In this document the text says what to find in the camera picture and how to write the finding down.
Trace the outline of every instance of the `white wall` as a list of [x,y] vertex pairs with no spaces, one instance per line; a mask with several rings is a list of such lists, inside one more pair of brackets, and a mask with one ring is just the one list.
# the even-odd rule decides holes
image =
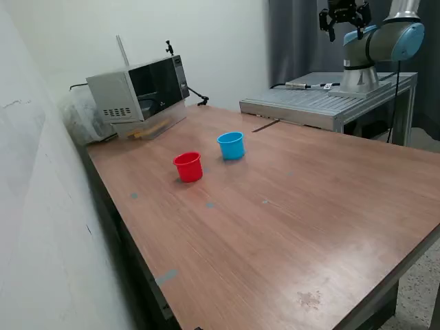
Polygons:
[[134,329],[81,161],[2,7],[0,329]]
[[[170,39],[188,84],[212,105],[239,101],[268,86],[267,0],[4,0],[50,91],[123,66],[166,56]],[[199,102],[191,97],[189,103]]]

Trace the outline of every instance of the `plastic cup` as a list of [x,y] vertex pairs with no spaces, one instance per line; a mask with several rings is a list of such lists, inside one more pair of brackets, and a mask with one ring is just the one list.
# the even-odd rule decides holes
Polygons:
[[239,160],[245,155],[243,138],[242,132],[229,132],[217,138],[224,160]]
[[173,163],[177,167],[182,182],[196,182],[203,176],[200,154],[196,152],[184,153],[177,156]]

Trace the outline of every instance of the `table leg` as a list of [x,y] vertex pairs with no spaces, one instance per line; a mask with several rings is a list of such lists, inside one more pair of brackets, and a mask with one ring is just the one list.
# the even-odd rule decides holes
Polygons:
[[414,101],[414,86],[397,97],[396,114],[393,123],[393,144],[400,146],[409,146],[410,144]]
[[399,293],[399,282],[380,300],[377,310],[356,330],[378,330],[390,318],[396,314],[397,294]]
[[434,313],[432,313],[432,321],[429,330],[438,330],[440,329],[440,287],[437,292],[437,301],[434,307]]

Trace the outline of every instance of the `red cup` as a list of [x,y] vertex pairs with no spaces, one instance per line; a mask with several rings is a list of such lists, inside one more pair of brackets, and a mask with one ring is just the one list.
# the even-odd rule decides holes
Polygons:
[[182,182],[196,182],[204,172],[201,169],[200,154],[196,152],[184,153],[173,160],[179,171]]

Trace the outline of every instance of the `stain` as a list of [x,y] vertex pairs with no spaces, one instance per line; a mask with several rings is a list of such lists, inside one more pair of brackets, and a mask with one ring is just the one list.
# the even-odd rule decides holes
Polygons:
[[177,270],[172,269],[168,273],[166,273],[165,275],[156,278],[155,281],[156,281],[157,285],[161,286],[166,281],[172,280],[176,276],[177,276]]
[[311,292],[307,292],[306,294],[298,292],[298,295],[301,307],[318,310],[318,306],[321,303],[321,293],[319,291],[317,291],[315,294],[312,294]]

